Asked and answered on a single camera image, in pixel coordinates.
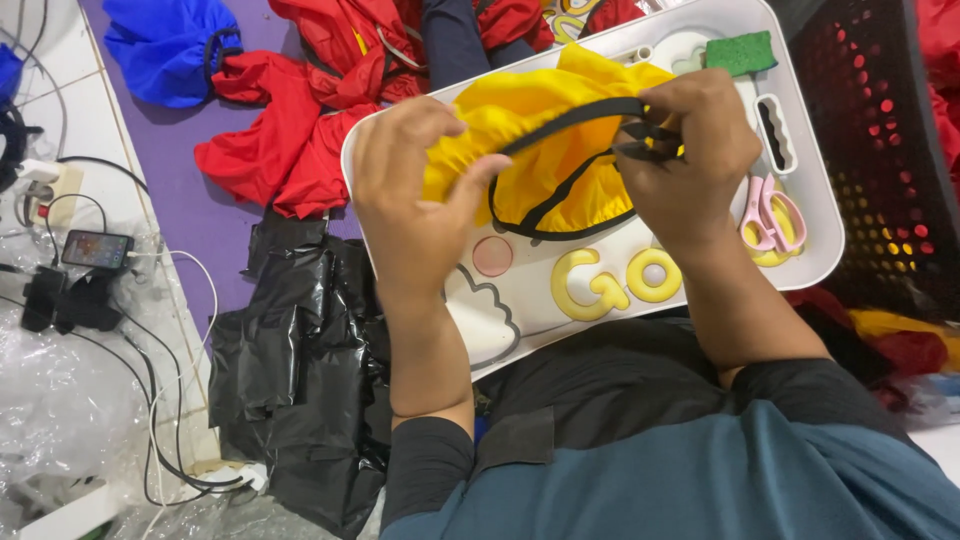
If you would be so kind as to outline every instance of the pink scissors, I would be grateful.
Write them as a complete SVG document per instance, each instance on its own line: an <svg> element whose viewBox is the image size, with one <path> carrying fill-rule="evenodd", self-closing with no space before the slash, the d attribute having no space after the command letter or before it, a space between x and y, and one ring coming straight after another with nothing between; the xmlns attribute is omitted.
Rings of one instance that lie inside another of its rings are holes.
<svg viewBox="0 0 960 540"><path fill-rule="evenodd" d="M806 223L800 214L800 209L785 194L774 188L774 175L767 175L766 180L754 176L750 179L750 198L747 199L747 211L740 222L740 236L747 245L758 251L777 249L781 253L790 253L806 242ZM793 223L794 240L787 242L783 228L777 222L774 214L774 199L780 201L786 209L790 221ZM759 242L756 245L747 240L745 234L749 225L755 225Z"/></svg>

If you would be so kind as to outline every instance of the black plastic basket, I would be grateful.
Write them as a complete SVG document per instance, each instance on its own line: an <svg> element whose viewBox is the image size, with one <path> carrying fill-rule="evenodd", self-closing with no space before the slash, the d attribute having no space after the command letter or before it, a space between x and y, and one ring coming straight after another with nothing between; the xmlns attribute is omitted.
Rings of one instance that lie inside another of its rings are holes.
<svg viewBox="0 0 960 540"><path fill-rule="evenodd" d="M910 0L768 0L846 228L847 307L960 321L960 219Z"/></svg>

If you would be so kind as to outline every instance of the white plastic tray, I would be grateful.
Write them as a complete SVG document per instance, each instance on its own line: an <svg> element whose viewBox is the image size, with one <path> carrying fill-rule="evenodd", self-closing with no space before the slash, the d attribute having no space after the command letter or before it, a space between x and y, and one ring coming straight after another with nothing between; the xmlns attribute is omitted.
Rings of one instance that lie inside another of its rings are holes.
<svg viewBox="0 0 960 540"><path fill-rule="evenodd" d="M764 268L763 273L777 289L791 290L811 286L833 270L843 253L844 235L786 43L770 7L761 0L691 0L578 43L626 63L638 61L641 56L650 57L647 61L672 71L675 64L680 65L678 61L689 59L694 49L705 47L709 39L763 30L769 30L773 35L773 51L780 65L753 78L740 78L736 84L751 125L757 126L757 96L773 94L781 105L781 118L777 121L784 123L790 133L790 151L794 157L785 167L787 173L780 174L779 179L803 213L808 237L800 255L780 266ZM646 50L638 54L639 49ZM556 67L559 55L560 49L554 49L502 70L525 72ZM431 95L449 103L472 82L466 81ZM341 157L348 188L352 182L355 132L356 127L347 135ZM774 167L766 152L762 160L754 172L762 174L764 168L772 171ZM736 220L743 214L746 197L744 183L731 206ZM495 278L481 275L472 262L473 246L489 236L506 240L513 250L509 270ZM626 290L627 263L636 253L658 247L650 230L639 219L582 240L533 244L529 238L517 234L499 233L492 225L482 227L474 231L461 266L446 282L447 307L467 343L474 380L594 324L686 303L682 287L672 298L659 304L644 303L627 290L630 304L626 309L614 308L601 319L582 322L571 320L554 302L550 289L553 267L561 256L580 248L596 250L601 260L597 264L577 266L568 274L567 291L574 301L585 306L594 303L599 295L590 292L589 283L604 272L611 273Z"/></svg>

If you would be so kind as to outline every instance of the person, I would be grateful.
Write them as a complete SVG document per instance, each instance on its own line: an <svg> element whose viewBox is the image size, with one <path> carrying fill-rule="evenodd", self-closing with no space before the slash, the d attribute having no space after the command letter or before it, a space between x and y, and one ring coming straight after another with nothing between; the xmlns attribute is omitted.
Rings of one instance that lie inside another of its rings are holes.
<svg viewBox="0 0 960 540"><path fill-rule="evenodd" d="M684 137L684 160L617 162L683 272L693 331L621 320L519 360L476 451L441 290L510 159L481 158L426 203L425 149L466 128L451 108L412 99L360 131L353 200L392 339L381 537L960 538L960 490L743 248L730 207L761 146L731 78L698 71L638 97Z"/></svg>

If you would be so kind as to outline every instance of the green sponge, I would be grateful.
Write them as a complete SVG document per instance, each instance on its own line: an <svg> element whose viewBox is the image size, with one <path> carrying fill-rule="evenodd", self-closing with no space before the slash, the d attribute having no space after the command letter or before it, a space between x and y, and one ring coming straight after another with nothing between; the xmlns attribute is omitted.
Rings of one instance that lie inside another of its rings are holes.
<svg viewBox="0 0 960 540"><path fill-rule="evenodd" d="M777 67L777 59L770 47L770 32L708 41L707 67L726 68L731 77Z"/></svg>

